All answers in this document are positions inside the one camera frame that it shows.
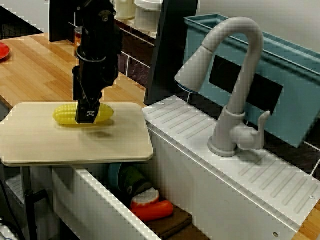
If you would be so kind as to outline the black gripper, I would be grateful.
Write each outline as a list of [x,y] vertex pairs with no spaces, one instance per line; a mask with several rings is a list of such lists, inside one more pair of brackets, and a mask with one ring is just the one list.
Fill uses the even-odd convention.
[[72,97],[77,102],[75,121],[93,124],[100,109],[102,90],[111,87],[119,76],[117,61],[80,61],[72,69]]

